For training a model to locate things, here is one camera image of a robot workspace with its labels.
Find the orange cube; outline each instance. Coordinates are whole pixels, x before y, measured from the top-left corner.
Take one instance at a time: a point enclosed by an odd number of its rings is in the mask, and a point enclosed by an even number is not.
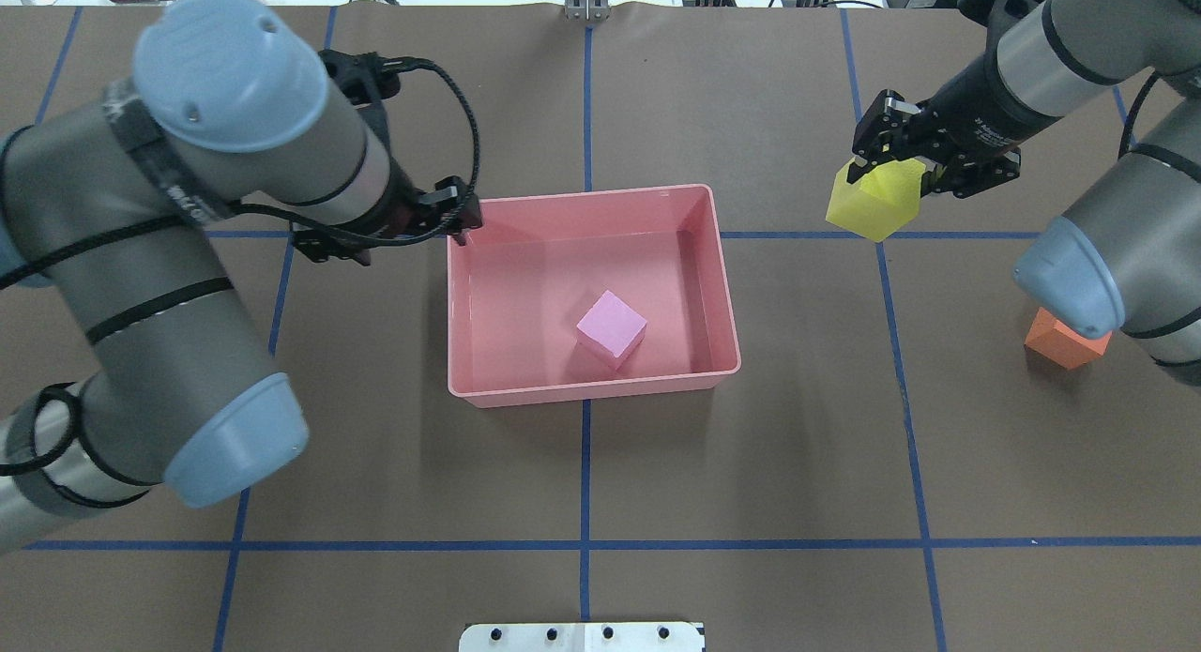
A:
[[[1026,335],[1026,347],[1071,370],[1101,358],[1111,336],[1113,334],[1109,333],[1103,339],[1088,340],[1039,306],[1034,324]]]

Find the purple cube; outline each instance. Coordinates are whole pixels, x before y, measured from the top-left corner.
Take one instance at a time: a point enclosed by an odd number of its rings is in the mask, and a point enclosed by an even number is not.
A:
[[[580,345],[614,371],[626,363],[645,335],[646,319],[608,289],[575,325]]]

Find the white mounting plate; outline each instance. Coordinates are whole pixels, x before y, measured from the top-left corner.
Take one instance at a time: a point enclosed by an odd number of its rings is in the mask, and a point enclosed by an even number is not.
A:
[[[705,652],[704,632],[704,624],[688,622],[476,624],[462,632],[459,652]]]

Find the blue cap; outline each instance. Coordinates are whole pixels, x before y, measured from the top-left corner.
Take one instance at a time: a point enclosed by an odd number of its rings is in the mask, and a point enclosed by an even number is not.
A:
[[[1086,339],[1125,323],[1125,306],[1105,259],[1072,221],[1057,216],[1014,268],[1017,286]]]
[[[12,143],[13,136],[17,136],[17,131],[12,131],[11,134],[5,134],[5,138],[0,139],[0,152],[5,152],[8,149],[8,143]],[[4,157],[0,156],[0,166],[2,165]],[[4,221],[4,191],[0,191],[0,275],[7,275],[25,263],[29,262],[22,258],[20,251],[17,251],[16,243],[8,237],[8,228]],[[50,286],[50,281],[42,275],[26,276],[24,280],[18,281],[18,283],[30,288]]]
[[[172,136],[258,152],[317,121],[329,74],[317,53],[256,0],[180,0],[142,31],[133,85]]]
[[[198,509],[265,479],[300,455],[309,426],[288,385],[275,373],[210,418],[167,465],[163,483]]]

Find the pink plastic bin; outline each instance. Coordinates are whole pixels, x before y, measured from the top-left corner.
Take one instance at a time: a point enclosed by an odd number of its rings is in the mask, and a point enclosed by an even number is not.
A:
[[[450,394],[479,408],[712,388],[741,366],[713,192],[485,199],[447,241]],[[647,319],[614,371],[575,323],[611,289]]]

